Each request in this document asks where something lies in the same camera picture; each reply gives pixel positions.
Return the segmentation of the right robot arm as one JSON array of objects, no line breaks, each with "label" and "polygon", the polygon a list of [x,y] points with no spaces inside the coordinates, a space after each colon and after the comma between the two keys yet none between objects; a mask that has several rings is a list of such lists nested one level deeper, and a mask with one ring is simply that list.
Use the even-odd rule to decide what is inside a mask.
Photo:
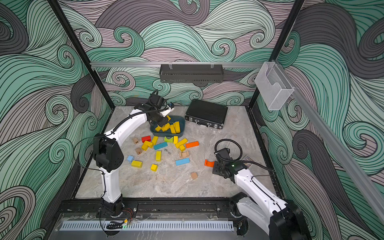
[{"label": "right robot arm", "polygon": [[230,179],[246,194],[236,201],[236,209],[268,234],[271,240],[310,240],[302,210],[273,194],[246,164],[230,157],[230,150],[215,150],[213,174]]}]

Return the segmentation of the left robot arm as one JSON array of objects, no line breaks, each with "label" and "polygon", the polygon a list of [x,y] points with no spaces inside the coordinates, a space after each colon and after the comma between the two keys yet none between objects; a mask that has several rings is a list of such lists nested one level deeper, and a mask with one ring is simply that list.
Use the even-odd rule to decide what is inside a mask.
[{"label": "left robot arm", "polygon": [[93,139],[93,160],[102,172],[103,195],[102,206],[113,218],[123,213],[123,196],[119,186],[119,168],[124,161],[121,146],[124,141],[142,124],[163,127],[169,122],[167,115],[174,110],[173,103],[154,90],[148,100],[137,104],[131,113],[121,120],[112,130],[104,134],[96,134]]}]

